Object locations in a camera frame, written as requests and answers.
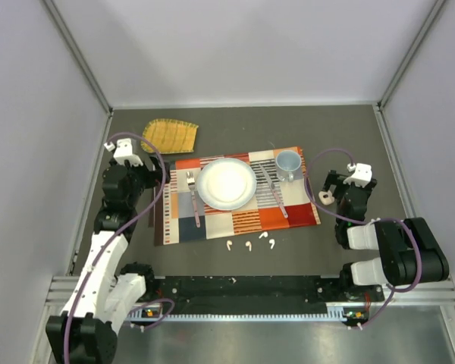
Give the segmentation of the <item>white earbud charging case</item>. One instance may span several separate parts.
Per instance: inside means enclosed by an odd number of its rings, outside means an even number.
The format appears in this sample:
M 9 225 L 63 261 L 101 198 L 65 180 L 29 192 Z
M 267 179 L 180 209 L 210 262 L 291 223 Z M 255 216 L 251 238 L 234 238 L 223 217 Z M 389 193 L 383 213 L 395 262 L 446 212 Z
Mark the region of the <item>white earbud charging case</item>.
M 325 206 L 329 206 L 334 203 L 335 198 L 330 190 L 328 191 L 320 191 L 318 193 L 319 200 Z

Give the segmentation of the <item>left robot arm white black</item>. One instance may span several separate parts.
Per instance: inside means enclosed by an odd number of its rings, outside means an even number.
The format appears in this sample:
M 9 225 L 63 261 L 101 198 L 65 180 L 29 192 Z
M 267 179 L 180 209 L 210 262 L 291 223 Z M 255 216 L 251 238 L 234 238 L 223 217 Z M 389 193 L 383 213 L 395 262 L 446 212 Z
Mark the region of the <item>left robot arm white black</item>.
M 137 203 L 145 190 L 154 200 L 170 180 L 170 166 L 160 155 L 135 164 L 110 160 L 102 173 L 102 204 L 94 221 L 89 254 L 70 299 L 49 317 L 45 332 L 58 363 L 110 363 L 118 334 L 137 300 L 152 299 L 157 283 L 141 268 L 116 275 L 138 219 Z

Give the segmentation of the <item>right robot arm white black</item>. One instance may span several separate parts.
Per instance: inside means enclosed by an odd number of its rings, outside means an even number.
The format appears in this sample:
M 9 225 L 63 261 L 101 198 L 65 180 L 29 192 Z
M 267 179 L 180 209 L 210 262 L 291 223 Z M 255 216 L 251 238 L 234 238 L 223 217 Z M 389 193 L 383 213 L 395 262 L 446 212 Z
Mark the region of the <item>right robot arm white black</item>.
M 410 286 L 416 278 L 421 283 L 448 279 L 449 263 L 424 218 L 366 223 L 367 204 L 377 180 L 358 187 L 354 182 L 346 184 L 346 179 L 330 170 L 319 193 L 323 203 L 336 205 L 336 241 L 344 249 L 377 251 L 378 257 L 343 266 L 338 288 L 344 298 L 358 299 L 367 286 L 399 287 Z

